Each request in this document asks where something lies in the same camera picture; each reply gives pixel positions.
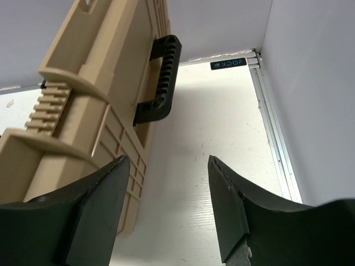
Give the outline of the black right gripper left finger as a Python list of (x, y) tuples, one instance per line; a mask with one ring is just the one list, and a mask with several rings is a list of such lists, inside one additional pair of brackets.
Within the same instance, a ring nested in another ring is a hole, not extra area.
[(120, 156), (53, 192), (1, 205), (1, 264), (108, 265), (129, 174)]

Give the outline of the tan plastic toolbox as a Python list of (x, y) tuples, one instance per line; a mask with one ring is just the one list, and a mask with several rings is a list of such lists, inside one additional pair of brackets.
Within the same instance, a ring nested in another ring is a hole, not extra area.
[(39, 67), (29, 120), (1, 136), (1, 203), (27, 202), (127, 156), (117, 235), (132, 234), (181, 48), (165, 1), (75, 1)]

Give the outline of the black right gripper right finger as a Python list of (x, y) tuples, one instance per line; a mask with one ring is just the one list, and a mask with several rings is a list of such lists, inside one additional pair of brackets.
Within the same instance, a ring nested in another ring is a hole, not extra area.
[(226, 265), (353, 265), (354, 200), (317, 207), (277, 196), (216, 156), (208, 161), (221, 260)]

